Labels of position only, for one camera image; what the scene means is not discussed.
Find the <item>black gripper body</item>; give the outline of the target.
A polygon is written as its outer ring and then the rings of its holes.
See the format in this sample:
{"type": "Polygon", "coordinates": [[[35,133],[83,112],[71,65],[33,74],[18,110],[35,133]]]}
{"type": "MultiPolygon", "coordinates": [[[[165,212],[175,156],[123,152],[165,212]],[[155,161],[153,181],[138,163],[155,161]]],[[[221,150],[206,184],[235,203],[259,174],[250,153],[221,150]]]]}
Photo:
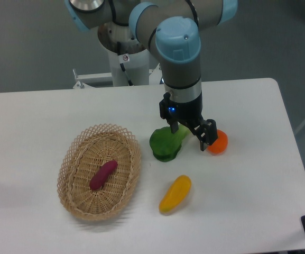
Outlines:
{"type": "Polygon", "coordinates": [[[168,121],[178,121],[190,130],[190,121],[203,119],[202,94],[190,102],[179,103],[171,100],[171,94],[166,92],[159,103],[160,117],[168,121]]]}

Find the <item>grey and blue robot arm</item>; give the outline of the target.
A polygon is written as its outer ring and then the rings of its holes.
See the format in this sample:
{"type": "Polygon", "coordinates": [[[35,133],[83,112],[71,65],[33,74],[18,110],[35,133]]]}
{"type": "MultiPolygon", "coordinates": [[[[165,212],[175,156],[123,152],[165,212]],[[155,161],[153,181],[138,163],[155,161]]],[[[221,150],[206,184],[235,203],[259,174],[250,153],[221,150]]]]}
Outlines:
{"type": "Polygon", "coordinates": [[[205,150],[218,138],[216,122],[202,117],[200,30],[220,25],[237,12],[237,1],[65,1],[78,29],[97,28],[98,40],[113,61],[119,85],[136,85],[150,53],[160,64],[165,94],[160,116],[176,133],[186,126],[205,150]]]}

